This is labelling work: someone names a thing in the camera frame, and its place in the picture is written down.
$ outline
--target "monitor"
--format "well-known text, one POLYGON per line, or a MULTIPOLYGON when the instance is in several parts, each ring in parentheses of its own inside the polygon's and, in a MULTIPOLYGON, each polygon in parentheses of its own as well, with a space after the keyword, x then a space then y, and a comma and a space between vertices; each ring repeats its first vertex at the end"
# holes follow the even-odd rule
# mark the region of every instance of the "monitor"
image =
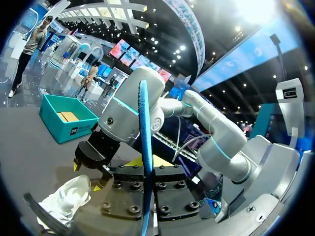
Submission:
POLYGON ((130 68, 131 70, 135 70, 140 66, 147 65, 149 62, 150 62, 149 59, 147 59, 143 55, 140 55, 139 58, 132 64, 130 68))
POLYGON ((162 69, 159 74, 162 76, 165 82, 169 80, 169 78, 172 76, 171 73, 167 72, 166 70, 162 69))
POLYGON ((130 64, 133 62, 133 60, 136 59, 138 55, 139 52, 137 50, 135 50, 134 48, 129 48, 129 50, 125 53, 125 55, 123 55, 120 60, 126 66, 130 66, 130 64))
POLYGON ((111 54, 112 56, 114 56, 115 58, 120 58, 121 55, 127 51, 127 48, 130 45, 128 43, 126 43, 123 39, 121 39, 114 47, 113 49, 109 52, 109 54, 111 54))
POLYGON ((153 62, 150 62, 148 64, 148 67, 152 68, 153 70, 159 71, 161 69, 161 67, 159 67, 158 65, 154 64, 153 62))

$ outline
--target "teal box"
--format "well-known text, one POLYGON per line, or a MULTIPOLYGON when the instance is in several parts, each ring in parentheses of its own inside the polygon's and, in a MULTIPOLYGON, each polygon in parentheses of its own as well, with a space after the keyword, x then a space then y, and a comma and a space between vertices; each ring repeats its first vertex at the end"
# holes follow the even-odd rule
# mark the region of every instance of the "teal box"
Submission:
POLYGON ((39 115, 58 144, 91 133, 98 117, 78 99, 44 95, 39 115), (58 112, 72 112, 79 120, 64 122, 58 112))

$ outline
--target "shoe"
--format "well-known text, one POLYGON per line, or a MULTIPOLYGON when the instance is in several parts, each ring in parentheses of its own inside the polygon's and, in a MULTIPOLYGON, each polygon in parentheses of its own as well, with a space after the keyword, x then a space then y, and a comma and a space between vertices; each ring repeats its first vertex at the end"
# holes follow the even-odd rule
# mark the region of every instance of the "shoe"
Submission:
MULTIPOLYGON (((70 222, 79 209, 90 199, 91 181, 86 175, 73 178, 61 186, 55 193, 38 203, 51 216, 69 227, 70 222)), ((39 225, 49 228, 37 218, 39 225)))
POLYGON ((9 98, 13 97, 14 93, 15 93, 15 91, 11 90, 8 97, 9 98))

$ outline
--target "cable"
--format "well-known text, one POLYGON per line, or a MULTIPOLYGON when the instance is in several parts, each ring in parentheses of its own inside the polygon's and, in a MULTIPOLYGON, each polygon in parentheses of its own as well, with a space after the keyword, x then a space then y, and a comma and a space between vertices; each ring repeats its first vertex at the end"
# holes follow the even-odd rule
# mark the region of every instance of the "cable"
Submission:
POLYGON ((195 140, 197 140, 197 139, 206 138, 206 137, 211 137, 211 135, 212 135, 212 134, 204 134, 204 135, 200 135, 200 136, 198 136, 198 137, 195 137, 195 138, 189 140, 187 143, 185 143, 185 144, 181 147, 181 149, 178 150, 177 154, 173 157, 172 162, 175 161, 175 159, 176 159, 176 157, 178 156, 178 154, 179 154, 188 144, 192 143, 193 141, 195 141, 195 140))
POLYGON ((180 133, 181 133, 181 119, 179 117, 177 117, 177 118, 178 118, 178 133, 177 133, 177 143, 176 143, 176 148, 175 148, 175 153, 174 153, 174 156, 173 156, 173 160, 175 160, 175 156, 177 154, 177 149, 178 149, 178 144, 179 144, 179 136, 180 136, 180 133))

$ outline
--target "white sign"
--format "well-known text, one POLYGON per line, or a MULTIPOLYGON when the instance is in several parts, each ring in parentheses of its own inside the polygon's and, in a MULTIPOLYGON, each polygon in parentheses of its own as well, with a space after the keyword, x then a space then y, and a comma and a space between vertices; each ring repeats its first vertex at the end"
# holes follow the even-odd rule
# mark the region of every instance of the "white sign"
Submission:
POLYGON ((53 41, 54 43, 58 43, 60 41, 59 37, 56 35, 53 35, 50 40, 53 41))
POLYGON ((63 31, 63 27, 59 25, 59 23, 56 20, 53 20, 50 24, 50 27, 53 28, 58 33, 61 33, 63 31))
POLYGON ((197 55, 197 64, 198 71, 197 75, 201 71, 203 63, 205 61, 205 41, 203 38, 203 34, 201 31, 201 27, 199 22, 197 21, 196 16, 194 15, 191 8, 188 4, 183 0, 163 0, 181 19, 184 26, 186 27, 191 39, 192 43, 195 47, 196 55, 197 55))

